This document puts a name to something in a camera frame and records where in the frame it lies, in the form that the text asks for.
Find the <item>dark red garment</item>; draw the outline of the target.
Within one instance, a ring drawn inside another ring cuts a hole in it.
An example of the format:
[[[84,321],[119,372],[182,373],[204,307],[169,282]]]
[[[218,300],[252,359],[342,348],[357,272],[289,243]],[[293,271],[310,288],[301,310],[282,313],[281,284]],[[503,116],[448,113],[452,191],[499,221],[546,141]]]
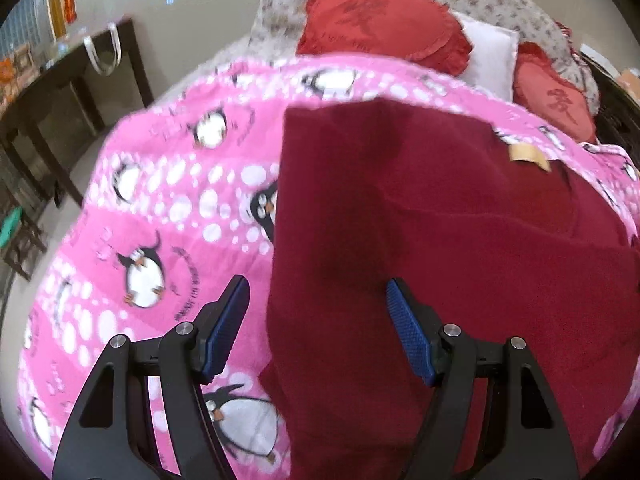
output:
[[[486,122],[396,101],[285,112],[262,386],[295,479],[395,479],[432,393],[385,287],[526,340],[588,471],[639,355],[639,247],[586,180],[512,162]]]

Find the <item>pink penguin blanket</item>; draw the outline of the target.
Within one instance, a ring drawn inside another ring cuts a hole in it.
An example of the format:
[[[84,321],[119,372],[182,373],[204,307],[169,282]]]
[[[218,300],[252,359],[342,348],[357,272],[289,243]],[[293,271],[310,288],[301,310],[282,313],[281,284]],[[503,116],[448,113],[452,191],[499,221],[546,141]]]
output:
[[[294,105],[376,98],[484,120],[500,146],[533,145],[590,184],[628,236],[638,234],[639,174],[622,148],[573,140],[459,79],[363,54],[219,66],[178,98],[126,117],[107,137],[81,214],[36,293],[17,395],[26,446],[45,474],[110,339],[163,335],[241,273],[252,299],[216,379],[240,395],[221,411],[229,457],[241,477],[285,477],[288,439],[258,382],[270,358],[266,307],[284,114]]]

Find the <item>dark wooden bedside table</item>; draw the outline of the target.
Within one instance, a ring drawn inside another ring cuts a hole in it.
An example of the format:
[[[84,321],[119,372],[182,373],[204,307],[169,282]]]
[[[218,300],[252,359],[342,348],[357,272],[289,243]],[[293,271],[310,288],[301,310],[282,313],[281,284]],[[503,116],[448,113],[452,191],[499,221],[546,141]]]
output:
[[[583,54],[600,92],[596,116],[598,140],[624,148],[639,163],[640,115],[638,102],[597,62]]]

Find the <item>small red heart cushion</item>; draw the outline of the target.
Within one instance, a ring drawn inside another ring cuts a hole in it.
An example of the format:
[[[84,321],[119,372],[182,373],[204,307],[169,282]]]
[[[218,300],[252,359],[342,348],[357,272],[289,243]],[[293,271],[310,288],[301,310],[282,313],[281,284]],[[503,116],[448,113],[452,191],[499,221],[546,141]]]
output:
[[[596,140],[596,125],[584,94],[563,79],[550,58],[532,42],[518,46],[514,102],[527,108],[576,142]]]

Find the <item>white pillow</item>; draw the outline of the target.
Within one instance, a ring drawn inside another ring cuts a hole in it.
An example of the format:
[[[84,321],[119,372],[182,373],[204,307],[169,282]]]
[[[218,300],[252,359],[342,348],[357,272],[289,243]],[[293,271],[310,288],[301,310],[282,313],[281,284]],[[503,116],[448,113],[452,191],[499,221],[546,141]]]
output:
[[[457,11],[452,11],[452,14],[461,24],[464,36],[472,46],[468,66],[459,78],[503,101],[512,102],[518,34],[514,30],[477,21]]]

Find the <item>grey floral bed cover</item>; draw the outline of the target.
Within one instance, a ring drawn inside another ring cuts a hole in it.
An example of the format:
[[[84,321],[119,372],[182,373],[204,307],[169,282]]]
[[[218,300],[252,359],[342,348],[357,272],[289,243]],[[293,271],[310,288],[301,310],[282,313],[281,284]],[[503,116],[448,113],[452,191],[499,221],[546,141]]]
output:
[[[302,36],[308,0],[260,0],[250,33],[232,42],[169,88],[158,100],[178,98],[191,84],[240,56],[273,61],[287,58]],[[600,92],[590,67],[572,51],[570,33],[533,0],[436,0],[474,20],[512,30],[521,42],[538,44],[561,78],[585,95],[590,112],[600,108]]]

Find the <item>large red heart cushion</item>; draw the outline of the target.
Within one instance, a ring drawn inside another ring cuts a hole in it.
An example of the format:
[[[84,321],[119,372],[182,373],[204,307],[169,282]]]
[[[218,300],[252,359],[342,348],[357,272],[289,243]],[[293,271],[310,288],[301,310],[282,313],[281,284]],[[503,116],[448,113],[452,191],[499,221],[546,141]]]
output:
[[[461,75],[473,46],[448,6],[435,0],[308,0],[298,55],[389,56]]]

